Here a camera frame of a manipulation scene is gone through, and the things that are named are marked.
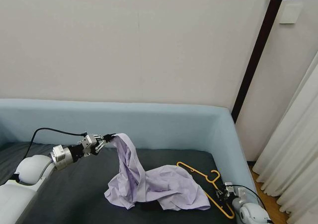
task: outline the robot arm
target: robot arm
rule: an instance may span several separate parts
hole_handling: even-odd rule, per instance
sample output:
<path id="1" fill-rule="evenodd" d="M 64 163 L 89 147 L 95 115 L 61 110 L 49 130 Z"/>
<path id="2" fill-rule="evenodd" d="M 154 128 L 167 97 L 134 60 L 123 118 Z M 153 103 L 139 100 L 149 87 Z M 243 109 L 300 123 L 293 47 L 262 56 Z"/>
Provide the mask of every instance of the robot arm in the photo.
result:
<path id="1" fill-rule="evenodd" d="M 217 191 L 221 202 L 231 202 L 235 212 L 244 224 L 267 224 L 273 223 L 267 211 L 259 204 L 251 203 L 246 197 L 246 188 L 239 187 L 235 192 L 232 183 L 225 183 L 222 191 Z"/>
<path id="2" fill-rule="evenodd" d="M 83 156 L 98 155 L 113 138 L 113 134 L 86 135 L 76 146 L 53 147 L 50 157 L 34 155 L 25 158 L 12 178 L 0 186 L 1 223 L 21 222 L 32 207 L 38 192 L 55 169 L 61 170 Z"/>

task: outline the wrinkled fabric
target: wrinkled fabric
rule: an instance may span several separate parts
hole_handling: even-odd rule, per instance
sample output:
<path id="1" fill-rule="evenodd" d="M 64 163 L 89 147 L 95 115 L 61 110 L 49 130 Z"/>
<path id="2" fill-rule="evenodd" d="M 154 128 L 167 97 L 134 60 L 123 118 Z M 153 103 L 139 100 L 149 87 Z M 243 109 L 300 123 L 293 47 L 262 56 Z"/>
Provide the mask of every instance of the wrinkled fabric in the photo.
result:
<path id="1" fill-rule="evenodd" d="M 116 134 L 112 144 L 118 152 L 119 173 L 104 193 L 111 204 L 130 209 L 136 202 L 158 200 L 164 210 L 210 208 L 203 189 L 185 169 L 164 165 L 146 172 L 126 134 Z"/>

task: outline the black cable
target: black cable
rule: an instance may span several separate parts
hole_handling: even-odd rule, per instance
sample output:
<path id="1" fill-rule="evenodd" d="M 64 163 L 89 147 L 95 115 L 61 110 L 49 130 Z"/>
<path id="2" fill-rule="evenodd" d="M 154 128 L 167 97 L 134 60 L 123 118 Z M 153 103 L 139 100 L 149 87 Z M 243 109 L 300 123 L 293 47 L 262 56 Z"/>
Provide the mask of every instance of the black cable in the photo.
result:
<path id="1" fill-rule="evenodd" d="M 257 193 L 255 193 L 253 190 L 251 190 L 250 188 L 248 188 L 248 187 L 245 187 L 245 186 L 243 186 L 243 185 L 235 185 L 235 184 L 232 184 L 232 185 L 225 185 L 226 187 L 243 187 L 243 188 L 246 188 L 246 189 L 248 189 L 249 191 L 251 191 L 253 194 L 255 194 L 256 195 L 256 197 L 260 200 L 260 202 L 262 203 L 262 205 L 263 205 L 263 208 L 265 209 L 265 211 L 267 211 L 267 209 L 266 209 L 266 207 L 265 207 L 265 204 L 263 203 L 263 201 L 261 200 L 261 198 L 258 196 L 258 194 Z"/>
<path id="2" fill-rule="evenodd" d="M 23 157 L 22 160 L 24 160 L 24 159 L 27 157 L 27 155 L 28 155 L 28 153 L 29 153 L 29 150 L 30 150 L 30 148 L 31 148 L 31 146 L 32 146 L 32 144 L 33 144 L 33 141 L 34 141 L 34 138 L 35 138 L 35 136 L 36 136 L 36 133 L 37 133 L 38 131 L 40 131 L 40 130 L 55 131 L 55 132 L 62 133 L 62 134 L 65 134 L 65 135 L 70 135 L 70 136 L 83 136 L 83 137 L 85 137 L 85 136 L 87 135 L 86 132 L 85 132 L 85 133 L 82 133 L 82 134 L 75 134 L 75 133 L 69 133 L 69 132 L 60 131 L 60 130 L 56 130 L 56 129 L 52 129 L 52 128 L 47 128 L 47 127 L 39 128 L 39 129 L 37 129 L 37 130 L 33 133 L 33 136 L 32 136 L 32 139 L 31 139 L 31 141 L 30 141 L 28 150 L 26 151 L 26 153 L 25 153 L 25 155 L 24 155 L 24 157 Z"/>

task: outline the light blue headboard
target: light blue headboard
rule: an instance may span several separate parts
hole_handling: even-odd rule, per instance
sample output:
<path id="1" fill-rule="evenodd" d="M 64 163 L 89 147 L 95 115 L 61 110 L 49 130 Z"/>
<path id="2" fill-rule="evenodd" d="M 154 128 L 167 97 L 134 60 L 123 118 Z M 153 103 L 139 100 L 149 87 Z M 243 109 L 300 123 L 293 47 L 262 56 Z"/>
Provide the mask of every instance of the light blue headboard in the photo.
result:
<path id="1" fill-rule="evenodd" d="M 30 141 L 40 127 L 72 133 L 126 133 L 138 148 L 210 152 L 222 175 L 255 190 L 227 108 L 200 105 L 0 99 L 0 145 Z M 37 143 L 76 144 L 77 137 L 40 131 Z"/>

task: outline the silver cylinder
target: silver cylinder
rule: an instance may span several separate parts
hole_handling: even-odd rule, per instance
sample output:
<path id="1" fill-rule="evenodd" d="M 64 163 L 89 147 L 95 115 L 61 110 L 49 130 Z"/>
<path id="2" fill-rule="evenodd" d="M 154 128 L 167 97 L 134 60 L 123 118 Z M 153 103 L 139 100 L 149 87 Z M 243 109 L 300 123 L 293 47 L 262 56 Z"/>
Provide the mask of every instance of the silver cylinder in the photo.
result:
<path id="1" fill-rule="evenodd" d="M 72 154 L 69 148 L 64 148 L 63 151 L 59 153 L 54 152 L 54 148 L 53 152 L 51 152 L 50 154 L 57 170 L 61 170 L 73 163 Z"/>

